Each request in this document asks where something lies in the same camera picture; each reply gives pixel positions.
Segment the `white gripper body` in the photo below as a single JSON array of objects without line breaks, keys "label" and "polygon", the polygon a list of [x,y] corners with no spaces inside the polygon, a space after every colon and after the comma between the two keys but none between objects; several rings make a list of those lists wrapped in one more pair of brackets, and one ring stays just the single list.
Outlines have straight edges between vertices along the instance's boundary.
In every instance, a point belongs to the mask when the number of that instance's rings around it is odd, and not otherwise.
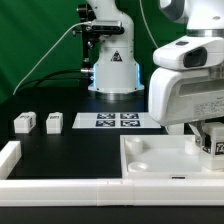
[{"label": "white gripper body", "polygon": [[208,69],[158,68],[150,80],[148,110],[162,126],[223,117],[224,78],[213,78]]}]

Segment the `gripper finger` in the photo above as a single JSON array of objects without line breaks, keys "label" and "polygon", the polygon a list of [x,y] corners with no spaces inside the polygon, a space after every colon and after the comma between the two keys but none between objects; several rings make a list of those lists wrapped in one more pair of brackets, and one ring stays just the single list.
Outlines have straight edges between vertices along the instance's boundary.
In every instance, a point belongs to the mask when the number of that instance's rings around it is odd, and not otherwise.
[{"label": "gripper finger", "polygon": [[189,127],[195,135],[195,144],[200,148],[204,148],[206,146],[206,134],[203,131],[204,125],[204,121],[194,121],[189,124]]}]

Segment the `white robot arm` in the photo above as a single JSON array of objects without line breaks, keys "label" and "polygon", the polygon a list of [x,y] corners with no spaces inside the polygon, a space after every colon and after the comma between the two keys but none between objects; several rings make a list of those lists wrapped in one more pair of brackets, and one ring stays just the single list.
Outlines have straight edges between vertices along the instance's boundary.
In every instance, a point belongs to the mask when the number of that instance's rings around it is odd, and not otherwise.
[{"label": "white robot arm", "polygon": [[[156,49],[158,66],[149,84],[148,110],[162,126],[187,123],[196,144],[205,144],[204,122],[224,116],[224,0],[158,0],[171,21],[185,23],[185,36]],[[83,71],[91,75],[91,94],[121,99],[141,92],[134,59],[134,23],[115,0],[87,0],[85,45],[100,44],[99,58]]]}]

